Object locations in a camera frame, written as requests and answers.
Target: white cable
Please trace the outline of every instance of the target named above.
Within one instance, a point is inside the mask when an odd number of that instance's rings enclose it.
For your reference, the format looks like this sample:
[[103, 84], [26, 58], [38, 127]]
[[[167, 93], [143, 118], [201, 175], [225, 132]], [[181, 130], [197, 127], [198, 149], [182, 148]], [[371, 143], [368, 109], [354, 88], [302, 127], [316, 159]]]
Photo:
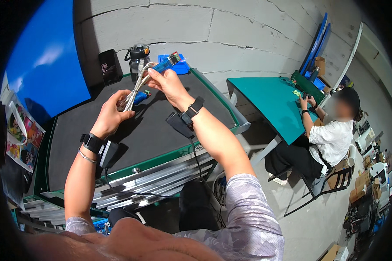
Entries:
[[132, 107], [134, 106], [134, 100], [138, 93], [138, 90], [148, 81], [149, 78], [151, 78], [150, 75], [147, 75], [144, 78], [142, 78], [144, 72], [148, 70], [148, 68], [152, 68], [155, 65], [156, 63], [149, 62], [147, 63], [147, 65], [144, 66], [144, 68], [142, 68], [142, 70], [138, 73], [138, 78], [137, 78], [138, 80], [137, 83], [135, 84], [134, 89], [126, 98], [124, 98], [118, 103], [117, 106], [118, 111], [126, 112], [132, 110]]

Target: cartoon print bag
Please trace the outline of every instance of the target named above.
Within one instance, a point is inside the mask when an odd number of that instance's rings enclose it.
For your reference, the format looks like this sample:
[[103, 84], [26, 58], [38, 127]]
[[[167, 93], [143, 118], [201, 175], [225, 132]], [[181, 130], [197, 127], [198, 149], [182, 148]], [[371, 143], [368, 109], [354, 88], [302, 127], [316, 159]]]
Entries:
[[22, 106], [14, 91], [10, 91], [5, 96], [2, 103], [6, 105], [6, 154], [17, 164], [33, 173], [37, 152], [45, 130]]

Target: black water bottle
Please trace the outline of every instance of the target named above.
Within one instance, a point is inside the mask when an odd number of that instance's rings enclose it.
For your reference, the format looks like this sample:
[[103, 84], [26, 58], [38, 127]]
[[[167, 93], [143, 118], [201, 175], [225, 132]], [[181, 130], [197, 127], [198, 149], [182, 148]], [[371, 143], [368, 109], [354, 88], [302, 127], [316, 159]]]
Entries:
[[317, 76], [318, 76], [319, 70], [320, 70], [320, 69], [319, 69], [318, 66], [315, 67], [314, 71], [311, 73], [311, 76], [309, 77], [309, 81], [310, 81], [310, 82], [314, 83], [315, 79], [316, 79]]
[[150, 49], [143, 43], [134, 44], [133, 47], [129, 48], [125, 56], [125, 61], [127, 60], [130, 60], [129, 69], [131, 71], [131, 80], [133, 83], [136, 83], [140, 64], [144, 67], [150, 62]]

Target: white shoe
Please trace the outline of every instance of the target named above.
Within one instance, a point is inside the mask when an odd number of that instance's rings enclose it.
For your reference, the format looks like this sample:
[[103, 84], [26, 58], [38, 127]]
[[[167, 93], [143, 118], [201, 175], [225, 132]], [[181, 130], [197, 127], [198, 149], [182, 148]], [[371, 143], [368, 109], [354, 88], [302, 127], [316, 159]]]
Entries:
[[282, 185], [282, 186], [286, 185], [286, 183], [287, 183], [287, 179], [281, 180], [281, 179], [279, 179], [279, 178], [275, 178], [275, 179], [273, 179], [273, 181], [279, 183], [279, 184]]

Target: bracelet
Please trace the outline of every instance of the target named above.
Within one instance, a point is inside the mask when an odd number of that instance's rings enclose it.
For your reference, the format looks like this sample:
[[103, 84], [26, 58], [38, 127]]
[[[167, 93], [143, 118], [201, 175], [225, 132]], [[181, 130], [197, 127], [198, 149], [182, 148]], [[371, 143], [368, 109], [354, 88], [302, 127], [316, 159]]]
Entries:
[[96, 163], [97, 163], [96, 160], [90, 159], [89, 157], [87, 157], [86, 155], [84, 155], [84, 154], [81, 152], [80, 148], [78, 148], [78, 153], [80, 154], [80, 156], [83, 157], [83, 159], [87, 159], [88, 161], [90, 161], [90, 162], [93, 163], [93, 164], [96, 164]]

